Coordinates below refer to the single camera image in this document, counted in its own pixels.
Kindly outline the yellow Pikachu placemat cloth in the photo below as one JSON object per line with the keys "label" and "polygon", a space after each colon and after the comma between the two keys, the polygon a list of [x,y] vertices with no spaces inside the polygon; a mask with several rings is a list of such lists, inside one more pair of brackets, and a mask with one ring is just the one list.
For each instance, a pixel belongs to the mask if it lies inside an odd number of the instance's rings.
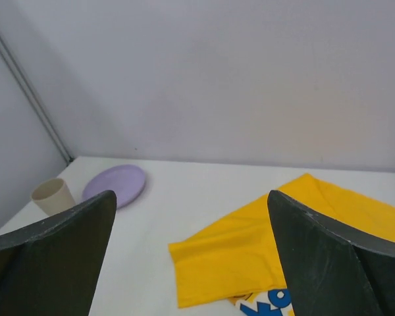
{"label": "yellow Pikachu placemat cloth", "polygon": [[[280,191],[315,211],[395,242],[395,207],[310,174]],[[267,196],[169,245],[180,308],[228,300],[245,315],[292,315]]]}

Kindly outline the lilac plastic plate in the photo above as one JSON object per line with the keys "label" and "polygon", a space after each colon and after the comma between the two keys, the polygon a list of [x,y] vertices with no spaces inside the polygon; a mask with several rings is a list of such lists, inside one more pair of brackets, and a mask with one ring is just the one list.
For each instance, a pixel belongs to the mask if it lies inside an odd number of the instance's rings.
{"label": "lilac plastic plate", "polygon": [[104,170],[92,178],[82,192],[86,201],[106,190],[114,191],[117,197],[117,208],[132,203],[143,192],[146,184],[146,173],[136,165],[118,165]]}

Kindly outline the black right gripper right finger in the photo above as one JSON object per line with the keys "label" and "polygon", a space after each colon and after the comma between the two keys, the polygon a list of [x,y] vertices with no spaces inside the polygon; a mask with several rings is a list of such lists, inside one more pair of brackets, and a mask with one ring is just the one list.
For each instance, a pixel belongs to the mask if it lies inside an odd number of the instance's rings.
{"label": "black right gripper right finger", "polygon": [[278,190],[267,207],[296,315],[395,315],[395,242]]}

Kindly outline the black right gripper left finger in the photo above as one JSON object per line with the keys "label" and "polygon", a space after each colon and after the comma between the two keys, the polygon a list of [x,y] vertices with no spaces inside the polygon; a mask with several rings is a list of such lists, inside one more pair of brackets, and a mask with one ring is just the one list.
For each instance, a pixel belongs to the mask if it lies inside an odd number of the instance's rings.
{"label": "black right gripper left finger", "polygon": [[116,210],[107,190],[0,235],[0,315],[88,315]]}

